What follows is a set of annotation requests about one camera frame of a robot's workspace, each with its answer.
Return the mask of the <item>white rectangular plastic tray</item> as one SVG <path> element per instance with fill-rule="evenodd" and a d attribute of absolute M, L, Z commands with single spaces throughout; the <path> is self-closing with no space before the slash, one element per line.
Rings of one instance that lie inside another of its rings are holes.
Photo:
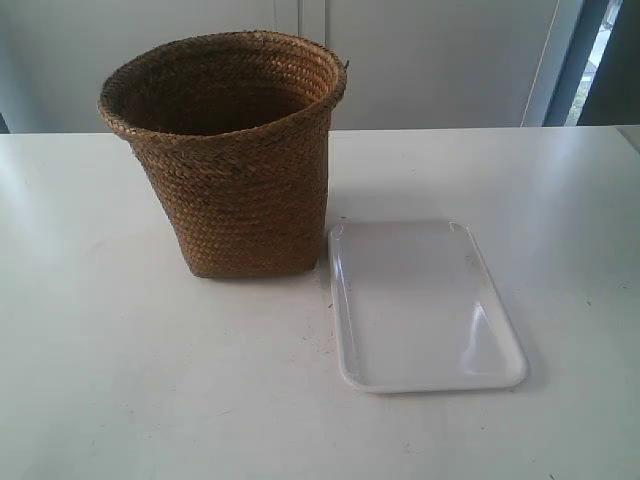
<path fill-rule="evenodd" d="M 529 365 L 478 245 L 449 219 L 328 232 L 341 374 L 357 390 L 509 389 Z"/>

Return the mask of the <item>brown woven wicker basket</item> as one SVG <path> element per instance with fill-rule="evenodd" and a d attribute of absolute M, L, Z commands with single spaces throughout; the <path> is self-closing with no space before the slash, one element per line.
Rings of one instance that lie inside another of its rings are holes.
<path fill-rule="evenodd" d="M 103 83 L 98 110 L 140 162 L 192 274 L 311 270 L 323 249 L 328 144 L 347 85 L 331 50 L 223 32 L 157 46 Z"/>

